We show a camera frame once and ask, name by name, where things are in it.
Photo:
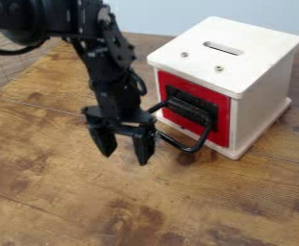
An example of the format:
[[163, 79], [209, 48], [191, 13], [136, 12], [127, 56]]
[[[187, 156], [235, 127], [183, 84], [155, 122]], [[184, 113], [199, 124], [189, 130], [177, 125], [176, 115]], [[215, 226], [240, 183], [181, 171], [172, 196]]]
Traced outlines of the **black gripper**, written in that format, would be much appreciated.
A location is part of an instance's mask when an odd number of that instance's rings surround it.
[[132, 90], [96, 92], [97, 104], [83, 108], [87, 128], [100, 153], [116, 150], [116, 135], [132, 137], [135, 154], [145, 165], [155, 151], [155, 120], [141, 109], [140, 93]]

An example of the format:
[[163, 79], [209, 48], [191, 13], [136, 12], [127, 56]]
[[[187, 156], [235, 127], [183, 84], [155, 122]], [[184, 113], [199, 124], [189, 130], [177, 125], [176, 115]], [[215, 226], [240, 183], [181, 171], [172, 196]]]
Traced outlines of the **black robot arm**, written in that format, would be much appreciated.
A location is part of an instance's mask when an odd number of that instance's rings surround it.
[[140, 108], [147, 86], [131, 67], [135, 46], [109, 5], [103, 0], [0, 0], [0, 33], [20, 46], [0, 49], [0, 56], [28, 53], [53, 37], [73, 46], [97, 101], [83, 108], [91, 138], [109, 156], [116, 135], [131, 136], [137, 162], [145, 164], [155, 149], [155, 120]]

